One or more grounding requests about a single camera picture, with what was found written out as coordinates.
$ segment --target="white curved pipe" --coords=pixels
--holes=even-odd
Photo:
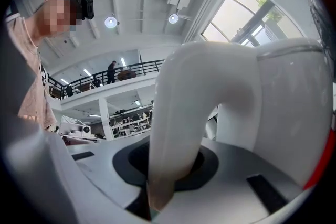
[[[237,44],[184,44],[165,60],[156,79],[149,154],[150,206],[161,210],[196,159],[207,117],[224,103],[234,125],[256,137],[261,114],[261,86],[256,50]]]

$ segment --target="balcony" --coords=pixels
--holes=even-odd
[[[49,77],[50,105],[53,109],[62,111],[99,98],[154,85],[163,61],[149,61],[115,68],[115,82],[110,84],[107,70],[66,85]]]

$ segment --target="man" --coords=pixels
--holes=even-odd
[[[116,71],[114,70],[114,66],[117,64],[116,61],[113,61],[112,64],[109,65],[107,68],[107,84],[115,83],[114,75],[116,74]]]
[[[96,76],[93,76],[93,82],[92,82],[92,84],[96,87],[96,88],[98,88],[98,87],[100,87],[100,79],[97,79],[96,78]]]
[[[45,0],[31,17],[17,17],[7,25],[13,44],[36,74],[18,116],[33,120],[49,131],[53,131],[57,120],[47,101],[48,74],[41,64],[37,48],[44,38],[68,32],[70,26],[81,24],[82,20],[81,0]]]

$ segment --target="ceiling fixture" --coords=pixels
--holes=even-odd
[[[171,24],[176,24],[178,21],[178,15],[177,14],[172,14],[171,16],[169,16],[169,22]]]
[[[118,24],[118,21],[114,17],[107,17],[105,19],[105,26],[107,28],[115,28],[117,26],[117,24]]]
[[[61,79],[61,81],[63,81],[65,84],[69,84],[69,83],[67,83],[64,79]]]
[[[120,58],[120,61],[121,61],[121,63],[122,63],[123,66],[126,66],[124,58]]]
[[[91,76],[91,74],[90,74],[86,69],[83,69],[83,71],[84,71],[88,76],[90,76],[90,77],[93,78],[93,76]]]

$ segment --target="pink shirt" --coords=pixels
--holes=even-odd
[[[8,23],[8,32],[15,47],[24,56],[36,74],[19,110],[18,116],[39,123],[44,129],[57,122],[47,101],[49,95],[48,74],[41,70],[37,47],[30,38],[24,18],[18,17]]]

